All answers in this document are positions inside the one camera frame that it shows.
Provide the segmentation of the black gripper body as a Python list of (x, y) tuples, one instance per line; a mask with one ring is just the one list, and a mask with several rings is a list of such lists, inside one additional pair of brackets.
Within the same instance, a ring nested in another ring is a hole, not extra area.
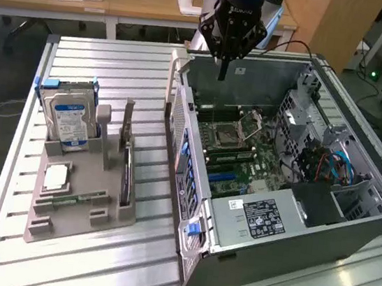
[(249, 24), (256, 23), (262, 19), (261, 8), (263, 7), (264, 1), (265, 0), (217, 0), (214, 12), (223, 37), (224, 54), (226, 54), (230, 20), (239, 20), (240, 22), (245, 20)]

